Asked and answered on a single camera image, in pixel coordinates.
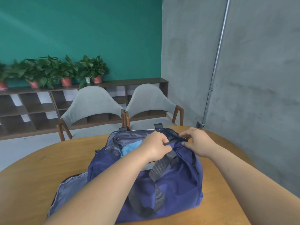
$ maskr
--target wooden table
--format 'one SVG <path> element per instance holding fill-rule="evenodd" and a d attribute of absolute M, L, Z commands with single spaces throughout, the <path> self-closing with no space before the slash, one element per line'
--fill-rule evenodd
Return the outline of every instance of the wooden table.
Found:
<path fill-rule="evenodd" d="M 180 133 L 189 127 L 171 128 Z M 206 132 L 216 143 L 254 166 L 237 146 L 221 136 Z M 53 144 L 0 172 L 0 224 L 43 224 L 58 185 L 71 175 L 86 172 L 95 150 L 104 147 L 107 138 L 108 135 L 102 135 Z M 216 166 L 207 158 L 200 160 L 203 165 L 204 198 L 199 207 L 169 217 L 132 224 L 250 224 Z"/>

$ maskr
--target gray floor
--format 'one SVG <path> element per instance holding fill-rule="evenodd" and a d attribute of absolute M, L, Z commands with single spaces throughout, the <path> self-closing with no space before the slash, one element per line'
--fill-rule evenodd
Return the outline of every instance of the gray floor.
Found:
<path fill-rule="evenodd" d="M 72 135 L 78 130 L 71 130 Z M 60 142 L 57 132 L 0 141 L 0 171 L 41 148 Z"/>

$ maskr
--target dark wood shelving unit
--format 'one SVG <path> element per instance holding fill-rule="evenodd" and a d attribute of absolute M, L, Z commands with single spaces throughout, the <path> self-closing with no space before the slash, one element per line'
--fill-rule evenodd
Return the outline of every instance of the dark wood shelving unit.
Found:
<path fill-rule="evenodd" d="M 91 84 L 106 89 L 112 86 L 124 86 L 125 95 L 115 96 L 113 99 L 119 104 L 130 102 L 132 95 L 127 95 L 127 86 L 159 83 L 160 89 L 168 96 L 168 81 L 163 78 L 147 78 L 132 80 L 106 81 L 101 84 Z M 66 101 L 64 90 L 79 90 L 79 85 L 63 87 L 54 85 L 54 89 L 30 87 L 11 87 L 0 92 L 0 140 L 33 136 L 57 132 L 58 119 L 66 112 L 72 101 Z M 50 103 L 41 103 L 38 92 L 47 92 L 51 98 Z M 17 94 L 22 105 L 15 106 L 10 95 Z M 55 111 L 58 118 L 47 119 L 46 112 Z M 28 115 L 28 122 L 24 122 L 21 115 Z M 148 118 L 165 117 L 165 111 L 146 111 L 130 118 L 130 121 Z M 121 123 L 122 120 L 115 114 L 99 114 L 85 117 L 73 123 L 70 129 L 89 128 L 97 125 Z"/>

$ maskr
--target chair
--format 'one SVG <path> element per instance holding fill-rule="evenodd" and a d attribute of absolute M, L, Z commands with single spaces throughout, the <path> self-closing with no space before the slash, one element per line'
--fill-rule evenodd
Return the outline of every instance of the chair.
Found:
<path fill-rule="evenodd" d="M 149 111 L 149 110 L 164 110 L 174 114 L 172 121 L 167 117 L 152 118 L 140 121 L 129 122 L 129 116 Z M 132 95 L 132 98 L 126 108 L 126 122 L 131 130 L 154 129 L 154 124 L 161 123 L 163 126 L 173 126 L 180 111 L 180 125 L 183 125 L 184 110 L 171 102 L 163 92 L 152 84 L 143 84 L 138 86 Z"/>
<path fill-rule="evenodd" d="M 106 124 L 78 130 L 73 136 L 69 127 L 76 121 L 96 114 L 116 114 L 122 119 L 122 124 Z M 61 141 L 65 140 L 63 128 L 69 139 L 109 134 L 126 125 L 126 114 L 108 92 L 98 86 L 88 86 L 80 89 L 69 109 L 61 116 L 57 125 Z"/>

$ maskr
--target metal pipe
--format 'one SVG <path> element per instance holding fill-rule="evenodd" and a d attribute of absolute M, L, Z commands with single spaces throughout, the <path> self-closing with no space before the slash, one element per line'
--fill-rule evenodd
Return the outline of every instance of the metal pipe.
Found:
<path fill-rule="evenodd" d="M 207 101 L 206 101 L 206 105 L 205 105 L 205 111 L 204 111 L 204 115 L 203 115 L 203 119 L 202 119 L 202 127 L 203 128 L 205 127 L 205 121 L 206 121 L 206 117 L 207 117 L 211 93 L 214 90 L 213 85 L 214 85 L 214 81 L 215 81 L 215 77 L 216 77 L 216 70 L 217 70 L 217 65 L 218 65 L 218 61 L 219 61 L 220 49 L 221 49 L 221 45 L 222 45 L 222 41 L 223 41 L 223 34 L 224 34 L 225 25 L 226 25 L 226 21 L 227 21 L 229 5 L 230 5 L 230 0 L 227 0 L 226 10 L 225 10 L 224 19 L 223 19 L 223 25 L 222 25 L 222 30 L 221 30 L 221 35 L 220 35 L 220 40 L 219 40 L 219 45 L 218 45 L 218 50 L 217 50 L 217 55 L 216 55 L 216 59 L 215 59 L 214 70 L 212 71 L 212 79 L 210 81 Z"/>

